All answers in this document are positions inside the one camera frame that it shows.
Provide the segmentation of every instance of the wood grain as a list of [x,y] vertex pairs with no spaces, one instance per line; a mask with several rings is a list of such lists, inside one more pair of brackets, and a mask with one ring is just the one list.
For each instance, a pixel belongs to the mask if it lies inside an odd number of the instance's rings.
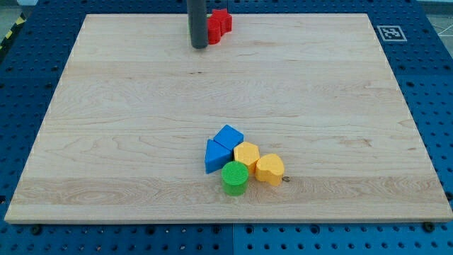
[[[366,15],[235,15],[203,51],[188,36],[184,15],[86,17],[6,221],[452,219]],[[290,182],[225,195],[203,159],[227,123]]]

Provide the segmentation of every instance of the blue block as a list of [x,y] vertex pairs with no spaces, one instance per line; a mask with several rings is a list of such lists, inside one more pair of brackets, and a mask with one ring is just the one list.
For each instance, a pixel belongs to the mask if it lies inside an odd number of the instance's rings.
[[230,125],[225,125],[214,137],[214,141],[230,151],[243,142],[243,134]]
[[230,161],[233,161],[233,152],[209,139],[206,145],[205,166],[206,174],[219,170]]

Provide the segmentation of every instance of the yellow hexagonal block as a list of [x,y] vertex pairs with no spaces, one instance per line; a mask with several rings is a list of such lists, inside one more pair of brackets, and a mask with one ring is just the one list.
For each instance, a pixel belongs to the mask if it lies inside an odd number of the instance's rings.
[[279,186],[285,172],[282,159],[276,154],[267,154],[256,162],[255,178],[267,181],[272,186]]
[[260,159],[258,146],[242,142],[234,148],[234,160],[245,164],[249,174],[255,174],[256,162]]

